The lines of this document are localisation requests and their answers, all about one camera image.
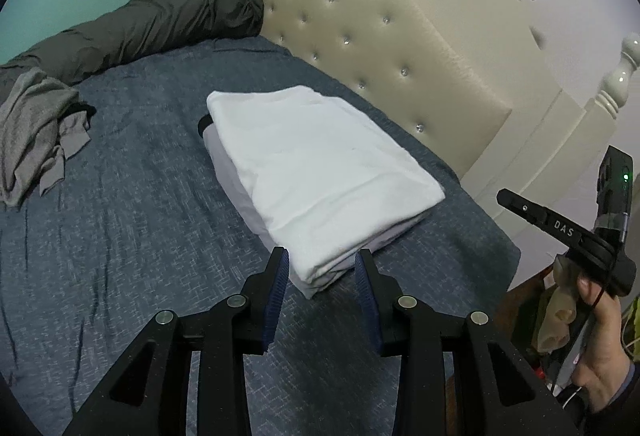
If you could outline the person's right forearm black sleeve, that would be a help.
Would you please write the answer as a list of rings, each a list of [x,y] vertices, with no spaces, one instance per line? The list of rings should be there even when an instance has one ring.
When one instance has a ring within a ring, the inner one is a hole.
[[[582,435],[639,434],[639,364],[629,370],[625,382],[606,407],[593,412],[582,393],[568,403],[566,411]]]

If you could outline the person's right hand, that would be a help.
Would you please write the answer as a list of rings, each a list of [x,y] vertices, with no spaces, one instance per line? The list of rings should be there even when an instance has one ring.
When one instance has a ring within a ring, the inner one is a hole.
[[[585,274],[579,275],[576,284],[580,297],[593,307],[594,325],[572,381],[587,392],[591,410],[598,412],[625,382],[631,360],[620,341],[620,299],[605,292]]]

